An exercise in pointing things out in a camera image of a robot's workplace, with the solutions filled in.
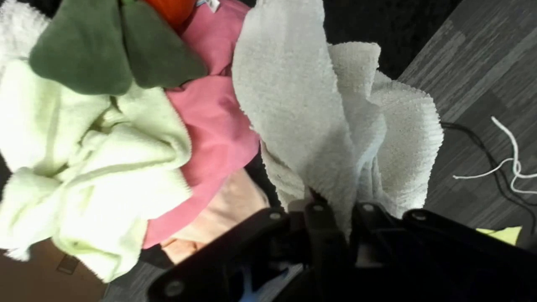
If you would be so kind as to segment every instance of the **light green towel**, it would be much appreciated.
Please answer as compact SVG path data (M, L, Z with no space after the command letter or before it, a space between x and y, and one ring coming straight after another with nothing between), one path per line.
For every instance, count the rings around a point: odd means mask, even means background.
M13 171L0 248L26 259L52 236L102 281L134 266L149 218L191 194L189 137L162 88L80 95L15 60L0 82L0 152Z

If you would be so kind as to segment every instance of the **white string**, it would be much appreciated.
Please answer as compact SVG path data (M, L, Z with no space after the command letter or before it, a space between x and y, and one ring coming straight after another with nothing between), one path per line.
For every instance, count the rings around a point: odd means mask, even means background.
M495 171L501 169L503 164L506 164L508 160L513 160L513 157L506 157L503 159L496 167L486 171L486 172L481 172L481 174L468 174L468 176L458 176L458 174L453 174L454 179L478 179L478 177L485 177L488 174L493 174Z
M537 189L518 189L515 186L516 179L521 177L521 179L532 179L532 177L537 177L537 172L532 172L532 174L523 174L521 172L521 162L518 160L518 144L516 144L516 139L515 135L496 119L496 117L491 117L491 122L500 127L510 139L510 144L513 145L513 155L511 157L506 157L503 159L496 167L486 171L486 172L481 172L481 174L468 174L468 176L458 176L458 174L453 174L454 179L478 179L478 177L485 177L488 174L493 174L496 172L498 169L501 169L501 166L508 160L513 160L513 179L510 181L510 189L515 191L515 192L520 192L520 194L537 194Z

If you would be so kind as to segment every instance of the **crumpled towel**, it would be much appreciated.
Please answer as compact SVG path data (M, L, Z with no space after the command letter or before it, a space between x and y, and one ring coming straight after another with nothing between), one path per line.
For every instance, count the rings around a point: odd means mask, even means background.
M48 18L26 3L5 0L0 4L0 80L5 65L13 58L28 58Z
M191 223L224 181L258 152L258 135L238 107L229 77L234 41L246 11L248 6L238 0L223 0L216 13L201 4L181 35L209 67L209 75L166 92L191 137L193 155L182 172L193 196L149 221L144 246L161 243Z
M223 182L191 223L161 243L162 249L174 263L179 263L266 206L268 199L263 191L245 169L240 169Z
M322 21L320 0L258 0L231 73L283 206L317 191L347 231L355 201L424 204L443 132L427 93L375 70L377 45L327 45Z
M80 93L176 87L199 58L144 0L62 0L30 53L31 70Z
M26 259L52 236L102 281L134 266L149 218L191 194L179 171L189 137L162 88L82 95L13 60L0 82L0 150L13 171L0 248Z

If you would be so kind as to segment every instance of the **towel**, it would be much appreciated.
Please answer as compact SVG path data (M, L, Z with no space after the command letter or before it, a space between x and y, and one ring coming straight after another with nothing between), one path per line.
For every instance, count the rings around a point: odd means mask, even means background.
M357 201L424 204L443 132L427 93L375 70L375 43L328 45L322 21L320 0L258 0L231 73L283 207L315 191L347 231Z
M0 80L5 65L13 58L26 58L48 18L26 3L5 0L0 4Z
M234 41L246 11L238 0L223 0L216 13L203 4L181 35L209 72L166 92L191 137L193 155L182 172L193 196L149 221L144 246L161 243L191 223L224 181L258 152L258 135L238 107L229 77Z
M40 13L43 13L48 18L53 18L57 8L60 6L62 0L16 0L20 3L28 3Z
M0 152L13 171L0 202L0 248L28 258L52 236L102 281L137 261L147 219L191 191L191 145L162 88L82 95L11 60L0 82Z
M204 68L144 0L63 0L30 53L31 70L80 93L176 87Z
M191 223L161 243L162 249L174 263L179 263L266 206L263 191L245 169L240 169L223 182Z

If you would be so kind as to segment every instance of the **orange cloth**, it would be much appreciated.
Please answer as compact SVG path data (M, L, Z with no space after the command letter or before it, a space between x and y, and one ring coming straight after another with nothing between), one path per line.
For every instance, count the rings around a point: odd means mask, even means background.
M187 226L161 243L162 249L174 263L179 263L266 206L266 196L250 179L245 169L240 169L223 184L208 207L204 207Z
M182 31L196 8L196 0L146 0L176 31Z

